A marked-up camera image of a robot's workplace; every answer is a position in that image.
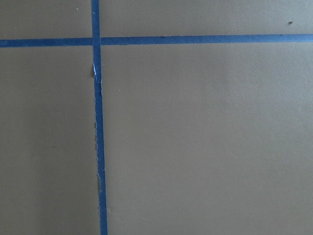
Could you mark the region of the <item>brown paper table cover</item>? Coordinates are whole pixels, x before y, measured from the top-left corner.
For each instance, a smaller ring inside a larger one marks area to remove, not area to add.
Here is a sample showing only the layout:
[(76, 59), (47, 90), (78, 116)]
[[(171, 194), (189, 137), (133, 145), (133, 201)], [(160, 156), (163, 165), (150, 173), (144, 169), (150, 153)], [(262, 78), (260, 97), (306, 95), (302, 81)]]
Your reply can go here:
[(1, 48), (1, 234), (100, 234), (97, 75), (108, 234), (312, 234), (313, 44), (256, 40)]

